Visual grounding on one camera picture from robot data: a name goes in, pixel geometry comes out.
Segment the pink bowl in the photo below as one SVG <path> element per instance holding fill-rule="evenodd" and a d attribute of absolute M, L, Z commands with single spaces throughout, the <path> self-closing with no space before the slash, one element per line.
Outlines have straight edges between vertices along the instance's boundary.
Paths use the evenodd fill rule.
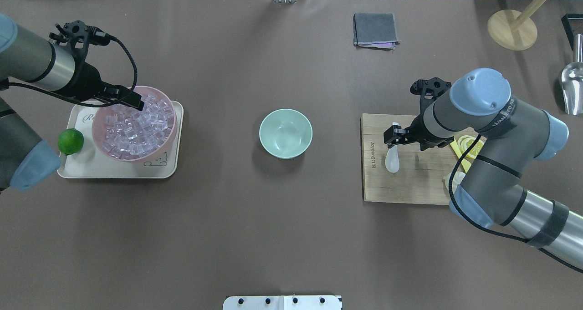
<path fill-rule="evenodd" d="M 171 100 L 168 98 L 168 96 L 166 96 L 166 94 L 157 90 L 156 88 L 149 87 L 149 86 L 136 86 L 134 91 L 142 96 L 142 100 L 144 98 L 146 98 L 148 95 L 152 95 L 159 100 L 165 100 L 170 105 L 172 104 Z M 172 107 L 172 110 L 173 110 L 173 115 L 174 115 L 174 124 L 172 125 L 172 128 L 170 128 L 171 129 L 170 135 L 168 136 L 168 138 L 166 138 L 166 140 L 164 140 L 163 144 L 159 148 L 153 150 L 150 154 L 147 154 L 146 156 L 143 156 L 140 158 L 119 159 L 119 158 L 111 156 L 111 154 L 109 154 L 102 147 L 103 142 L 106 140 L 105 118 L 108 115 L 114 115 L 114 111 L 111 109 L 111 107 L 101 107 L 95 113 L 95 117 L 93 118 L 92 134 L 93 134 L 93 141 L 95 142 L 95 146 L 96 146 L 96 148 L 98 148 L 98 150 L 100 150 L 100 152 L 105 154 L 105 156 L 107 156 L 108 158 L 115 159 L 117 161 L 138 162 L 138 161 L 149 161 L 149 160 L 155 159 L 156 157 L 159 157 L 160 155 L 162 155 L 164 152 L 168 151 L 168 149 L 172 146 L 172 142 L 173 142 L 174 138 L 176 137 L 176 132 L 177 132 L 176 126 L 178 124 L 176 122 L 176 112 L 174 111 L 174 107 Z"/>

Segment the robotic arm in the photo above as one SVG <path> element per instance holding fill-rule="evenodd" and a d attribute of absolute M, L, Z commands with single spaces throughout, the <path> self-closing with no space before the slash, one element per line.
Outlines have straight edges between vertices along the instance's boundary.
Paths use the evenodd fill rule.
<path fill-rule="evenodd" d="M 583 268 L 583 217 L 518 185 L 531 160 L 550 159 L 564 147 L 567 126 L 513 97 L 508 81 L 492 69 L 473 70 L 453 86 L 439 78 L 419 80 L 411 92 L 421 96 L 421 114 L 406 129 L 385 131 L 388 147 L 444 147 L 454 133 L 475 129 L 487 142 L 455 192 L 459 208 L 485 229 L 508 225 L 527 245 Z"/>
<path fill-rule="evenodd" d="M 89 45 L 117 42 L 133 64 L 135 85 L 135 63 L 117 38 L 81 21 L 56 27 L 60 34 L 51 33 L 49 38 L 54 43 L 50 43 L 0 14 L 0 91 L 9 86 L 25 86 L 81 105 L 105 107 L 121 103 L 142 110 L 144 103 L 133 87 L 103 82 L 97 69 L 85 62 Z M 9 77 L 34 86 L 9 82 Z M 89 99 L 104 104 L 81 103 Z M 60 164 L 50 146 L 0 98 L 0 192 L 9 186 L 27 190 Z"/>

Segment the metal ice scoop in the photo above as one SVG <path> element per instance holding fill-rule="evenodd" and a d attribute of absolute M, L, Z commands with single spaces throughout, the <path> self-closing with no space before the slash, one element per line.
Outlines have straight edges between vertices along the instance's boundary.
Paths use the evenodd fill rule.
<path fill-rule="evenodd" d="M 561 74 L 565 112 L 571 115 L 583 113 L 583 35 L 576 35 L 573 42 L 573 62 Z"/>

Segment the white spoon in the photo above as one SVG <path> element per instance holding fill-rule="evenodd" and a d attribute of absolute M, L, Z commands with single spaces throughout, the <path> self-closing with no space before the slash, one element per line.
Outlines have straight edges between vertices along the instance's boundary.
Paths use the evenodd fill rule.
<path fill-rule="evenodd" d="M 393 125 L 399 125 L 398 122 L 393 122 Z M 399 163 L 399 154 L 397 153 L 397 145 L 389 148 L 389 152 L 387 152 L 387 157 L 385 157 L 385 167 L 387 168 L 390 173 L 396 173 L 399 171 L 400 163 Z"/>

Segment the black cable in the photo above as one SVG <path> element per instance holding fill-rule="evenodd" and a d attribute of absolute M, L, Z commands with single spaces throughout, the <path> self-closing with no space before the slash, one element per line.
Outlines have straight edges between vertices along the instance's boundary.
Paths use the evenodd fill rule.
<path fill-rule="evenodd" d="M 125 55 L 128 56 L 129 61 L 132 63 L 132 68 L 133 68 L 133 82 L 132 82 L 132 87 L 130 88 L 131 91 L 133 91 L 134 88 L 136 88 L 136 84 L 138 82 L 138 68 L 136 66 L 136 62 L 133 61 L 133 57 L 132 55 L 129 53 L 127 47 L 125 47 L 125 45 L 121 42 L 121 40 L 117 39 L 114 36 L 111 36 L 109 34 L 106 34 L 106 36 L 116 42 L 117 44 L 119 44 L 119 46 L 121 46 L 121 48 L 123 49 L 123 51 L 125 52 Z M 51 91 L 47 91 L 41 88 L 38 88 L 37 86 L 32 86 L 32 85 L 27 85 L 27 84 L 21 84 L 20 82 L 9 82 L 8 86 L 18 86 L 18 87 L 22 87 L 22 88 L 28 88 L 30 90 L 35 90 L 37 92 L 41 92 L 43 94 L 49 95 L 49 96 L 53 96 L 58 98 L 61 101 L 65 101 L 65 102 L 69 102 L 75 105 L 81 105 L 82 107 L 110 107 L 111 105 L 115 105 L 115 104 L 119 104 L 120 102 L 122 102 L 123 100 L 125 100 L 126 97 L 130 96 L 131 93 L 128 93 L 126 96 L 120 98 L 119 100 L 113 101 L 113 102 L 109 102 L 109 103 L 104 103 L 104 104 L 89 104 L 89 103 L 83 103 L 83 102 L 79 102 L 79 101 L 75 101 L 75 100 L 70 100 L 69 98 L 65 98 L 55 92 L 51 92 Z"/>
<path fill-rule="evenodd" d="M 450 175 L 450 180 L 448 182 L 448 191 L 450 192 L 450 198 L 451 198 L 451 202 L 454 205 L 454 208 L 458 211 L 458 213 L 460 213 L 460 215 L 462 215 L 462 217 L 464 219 L 466 219 L 466 221 L 468 221 L 470 224 L 472 224 L 474 227 L 476 227 L 477 229 L 481 230 L 481 231 L 485 231 L 486 233 L 492 234 L 492 235 L 496 235 L 496 236 L 500 236 L 500 237 L 506 237 L 506 238 L 510 238 L 510 239 L 514 239 L 516 241 L 520 241 L 523 243 L 528 243 L 528 239 L 526 238 L 522 238 L 522 237 L 518 237 L 518 236 L 514 236 L 514 235 L 509 235 L 509 234 L 504 234 L 504 233 L 500 233 L 498 231 L 493 231 L 491 229 L 487 229 L 484 227 L 481 227 L 480 225 L 478 225 L 477 223 L 475 223 L 472 219 L 470 219 L 468 217 L 468 215 L 466 215 L 464 213 L 464 211 L 462 211 L 462 209 L 460 208 L 460 206 L 458 205 L 458 203 L 455 200 L 455 196 L 454 196 L 454 190 L 453 190 L 453 183 L 454 183 L 454 174 L 456 173 L 456 171 L 458 171 L 458 168 L 460 167 L 460 164 L 462 163 L 462 160 L 468 155 L 468 153 L 470 153 L 470 151 L 472 150 L 472 148 L 477 144 L 477 142 L 479 141 L 479 139 L 481 138 L 481 135 L 478 134 L 476 139 L 474 140 L 474 142 L 469 146 L 469 148 L 467 150 L 465 150 L 464 154 L 462 154 L 462 156 L 460 156 L 460 158 L 458 159 L 458 161 L 455 163 L 454 165 L 454 169 L 451 171 L 451 175 Z M 548 252 L 547 250 L 545 250 L 544 248 L 539 248 L 539 251 L 543 252 L 544 254 L 550 256 L 550 258 L 558 261 L 560 264 L 563 264 L 564 266 L 567 266 L 579 273 L 583 273 L 583 269 L 581 268 L 577 268 L 575 266 L 573 266 L 572 264 L 569 264 L 568 262 L 560 259 L 559 257 L 555 256 L 554 254 Z"/>
<path fill-rule="evenodd" d="M 49 96 L 53 96 L 58 98 L 61 101 L 65 101 L 65 102 L 69 102 L 75 105 L 81 105 L 83 107 L 109 107 L 111 105 L 117 104 L 116 102 L 111 102 L 111 103 L 105 103 L 105 104 L 89 104 L 89 103 L 83 103 L 83 102 L 79 102 L 79 101 L 75 101 L 75 100 L 69 100 L 68 98 L 65 98 L 63 96 L 60 96 L 59 94 L 56 94 L 54 92 L 51 91 L 46 91 L 44 89 L 38 88 L 36 86 L 32 86 L 32 85 L 27 85 L 27 84 L 21 84 L 20 82 L 9 82 L 8 86 L 16 86 L 16 87 L 22 87 L 22 88 L 29 88 L 31 90 L 35 90 L 37 92 L 42 92 L 43 94 L 49 95 Z"/>
<path fill-rule="evenodd" d="M 136 66 L 136 63 L 133 61 L 133 57 L 132 55 L 129 53 L 127 47 L 125 47 L 125 45 L 121 42 L 121 40 L 117 39 L 116 37 L 109 35 L 109 38 L 116 42 L 117 44 L 119 44 L 119 46 L 121 46 L 121 48 L 123 49 L 123 51 L 125 52 L 125 55 L 128 56 L 128 59 L 130 61 L 130 63 L 132 63 L 132 68 L 133 68 L 133 82 L 132 82 L 132 88 L 130 88 L 129 90 L 133 91 L 134 88 L 136 88 L 136 84 L 138 82 L 138 67 Z"/>

